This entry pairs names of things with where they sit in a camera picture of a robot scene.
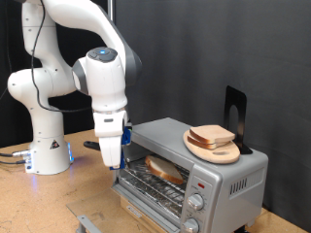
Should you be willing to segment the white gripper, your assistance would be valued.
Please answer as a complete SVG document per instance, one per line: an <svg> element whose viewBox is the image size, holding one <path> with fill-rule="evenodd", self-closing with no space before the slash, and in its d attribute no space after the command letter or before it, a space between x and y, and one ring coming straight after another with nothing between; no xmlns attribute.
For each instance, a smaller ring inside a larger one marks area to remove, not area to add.
<svg viewBox="0 0 311 233"><path fill-rule="evenodd" d="M99 139L103 162L107 167L121 165L121 137L124 125L127 123L127 112L93 113L94 132Z"/></svg>

